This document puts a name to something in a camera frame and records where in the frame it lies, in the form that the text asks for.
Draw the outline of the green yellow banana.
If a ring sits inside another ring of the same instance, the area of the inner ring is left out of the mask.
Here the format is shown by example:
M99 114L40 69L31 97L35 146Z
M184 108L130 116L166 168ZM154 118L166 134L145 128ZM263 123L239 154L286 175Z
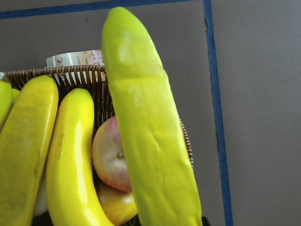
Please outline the green yellow banana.
M20 91L12 88L10 83L0 81L0 129L3 128L19 93Z

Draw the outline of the brown wicker basket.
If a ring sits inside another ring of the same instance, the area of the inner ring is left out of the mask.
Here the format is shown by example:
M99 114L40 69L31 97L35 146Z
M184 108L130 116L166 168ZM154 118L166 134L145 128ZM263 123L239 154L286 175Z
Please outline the brown wicker basket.
M41 75L48 75L55 80L59 102L75 88L89 91L94 102L93 134L104 121L115 115L104 66L78 65L10 71L2 73L0 79L9 82L13 88L21 90L30 79Z

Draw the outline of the greenish yellow banana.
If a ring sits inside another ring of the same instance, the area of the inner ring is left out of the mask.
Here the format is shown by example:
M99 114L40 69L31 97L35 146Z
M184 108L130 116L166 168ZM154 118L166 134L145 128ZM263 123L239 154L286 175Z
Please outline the greenish yellow banana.
M102 50L141 225L202 225L180 117L147 29L115 7L104 23Z

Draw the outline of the red pink apple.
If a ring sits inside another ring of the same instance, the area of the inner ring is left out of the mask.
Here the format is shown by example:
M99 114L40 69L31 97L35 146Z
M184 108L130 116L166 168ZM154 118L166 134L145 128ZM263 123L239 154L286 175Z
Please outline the red pink apple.
M97 130L92 144L92 163L105 184L121 191L132 191L116 116Z

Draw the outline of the paper label tag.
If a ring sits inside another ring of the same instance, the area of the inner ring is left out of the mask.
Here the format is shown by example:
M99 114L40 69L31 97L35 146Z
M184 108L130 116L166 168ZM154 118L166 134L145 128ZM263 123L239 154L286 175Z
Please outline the paper label tag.
M104 66L103 63L103 56L101 49L97 50L86 50L86 51L80 51L80 52L71 52L71 53L63 53L58 54L52 57L49 57L46 59L46 65L47 67L62 67L62 66L76 66L76 65L99 65ZM59 82L59 84L66 85L66 81L71 84L71 79L75 81L76 76L78 77L79 81L81 81L80 78L80 72L71 73L70 75L68 73L65 73L66 79L64 78L62 73L59 73L59 75L55 75L55 79ZM104 72L100 72L100 79L101 81L105 81L106 75Z

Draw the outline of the large yellow banana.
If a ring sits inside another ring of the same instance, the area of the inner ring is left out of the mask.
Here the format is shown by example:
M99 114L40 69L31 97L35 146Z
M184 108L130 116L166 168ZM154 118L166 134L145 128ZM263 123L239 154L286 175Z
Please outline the large yellow banana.
M0 133L0 224L29 226L58 107L54 79L42 75L19 93Z

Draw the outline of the yellow lemon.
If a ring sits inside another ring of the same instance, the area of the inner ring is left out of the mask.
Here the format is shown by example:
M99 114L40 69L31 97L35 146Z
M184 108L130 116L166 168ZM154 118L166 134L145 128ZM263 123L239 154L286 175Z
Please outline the yellow lemon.
M132 192L118 190L103 182L96 186L96 192L105 215L115 226L121 226L137 215Z

